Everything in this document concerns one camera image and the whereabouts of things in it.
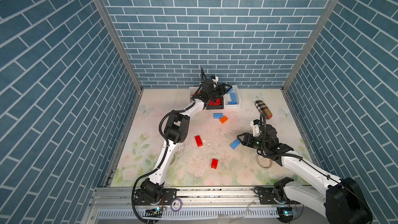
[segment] blue brick wallpaper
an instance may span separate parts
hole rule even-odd
[[[340,0],[288,89],[322,167],[398,222],[398,0]]]
[[[136,89],[92,0],[0,0],[0,223],[75,223]]]
[[[103,0],[144,87],[281,87],[327,0]]]

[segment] white tray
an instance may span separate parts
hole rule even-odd
[[[238,91],[238,86],[233,85],[232,86],[233,91],[231,93],[235,93],[236,96],[236,102],[237,104],[235,105],[228,105],[229,101],[231,100],[231,96],[230,94],[226,94],[224,95],[224,109],[231,109],[231,108],[240,108],[241,107],[241,102],[240,102],[240,95],[239,95],[239,91]],[[198,87],[189,87],[189,98],[191,98],[191,95],[196,92],[196,90],[198,89]]]

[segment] tape ring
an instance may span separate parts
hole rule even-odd
[[[182,208],[182,201],[180,198],[175,198],[170,203],[170,208],[173,212],[178,212]]]
[[[272,166],[272,160],[271,160],[271,159],[269,159],[269,158],[264,158],[264,159],[269,160],[269,166],[264,167],[264,166],[261,166],[260,163],[258,162],[258,157],[261,157],[261,158],[264,158],[264,157],[262,157],[262,156],[260,156],[260,155],[257,154],[256,163],[257,163],[257,165],[258,165],[260,168],[262,168],[262,169],[269,169],[269,168],[271,168],[271,166]]]

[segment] floral table surface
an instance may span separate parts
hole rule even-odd
[[[275,162],[268,169],[261,168],[253,148],[230,147],[238,134],[252,132],[250,122],[259,118],[254,102],[260,99],[273,114],[267,124],[276,128],[279,141],[311,161],[280,90],[239,89],[239,94],[241,108],[206,110],[191,118],[188,137],[168,169],[165,186],[273,185],[286,176],[306,184]],[[111,187],[132,187],[137,177],[154,168],[163,144],[158,131],[161,118],[188,103],[189,89],[144,90]],[[223,113],[228,121],[222,124],[214,119],[216,112]],[[203,146],[197,147],[196,135],[202,138]],[[211,168],[213,158],[218,159],[217,169]]]

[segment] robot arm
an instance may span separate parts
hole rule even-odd
[[[185,112],[181,112],[181,113],[178,114],[181,117],[181,120],[182,120],[178,129],[181,128],[182,132],[179,132],[178,130],[175,130],[176,128],[174,128],[174,130],[175,130],[174,132],[181,133],[179,135],[181,135],[181,137],[184,138],[184,139],[185,139],[185,137],[186,137],[186,135],[188,133],[189,119],[191,117],[193,117],[195,114],[197,114],[198,112],[202,111],[204,109],[204,106],[205,106],[204,102],[199,100],[199,99],[194,99],[194,102],[195,102],[195,104],[193,105],[192,108],[190,108],[189,110],[186,110]],[[175,119],[177,117],[177,114],[170,116],[169,120],[173,121],[174,120],[173,117]],[[166,136],[168,134],[171,134],[171,132],[173,130],[172,128],[173,128],[173,123],[169,123],[169,121],[167,121],[166,132],[165,132]],[[167,173],[167,169],[169,168],[169,164],[170,164],[170,162],[172,160],[172,157],[173,157],[174,153],[176,152],[177,148],[181,145],[181,143],[182,143],[181,139],[182,138],[180,138],[180,140],[178,140],[178,138],[177,138],[177,140],[180,141],[180,142],[176,142],[176,143],[174,143],[172,140],[169,139],[169,147],[168,147],[168,152],[166,154],[166,158],[164,159],[164,161],[163,161],[162,165],[160,166],[159,170],[157,170],[157,172],[155,172],[155,173],[153,173],[152,175],[149,176],[148,179],[149,179],[150,182],[153,182],[153,183],[158,184],[158,185],[163,185],[164,180],[166,179],[166,173]],[[161,163],[162,157],[163,157],[163,154],[164,154],[165,151],[166,151],[166,140],[164,140],[163,149],[162,149],[162,152],[159,155],[159,158],[158,158],[158,161],[157,161],[155,167],[158,167],[159,164]]]
[[[190,118],[205,109],[210,101],[222,100],[224,94],[232,88],[232,86],[224,83],[217,85],[217,82],[218,77],[212,76],[207,78],[202,70],[202,82],[198,90],[192,95],[193,101],[185,109],[171,111],[161,120],[159,131],[162,137],[164,137],[163,149],[159,155],[155,169],[136,180],[133,187],[133,195],[137,182],[141,178],[149,176],[142,182],[140,189],[135,193],[134,201],[137,202],[139,200],[147,204],[157,204],[160,201],[162,195],[164,195],[162,189],[167,169],[177,148],[184,142],[188,135]],[[168,119],[163,132],[162,124],[167,117]]]
[[[279,143],[277,132],[271,125],[259,120],[252,121],[250,125],[253,134],[238,135],[238,140],[244,146],[256,148],[259,155],[288,168],[316,189],[303,187],[285,177],[274,185],[273,193],[277,202],[300,202],[326,217],[331,224],[372,222],[371,210],[353,179],[341,179],[303,159],[291,147]]]

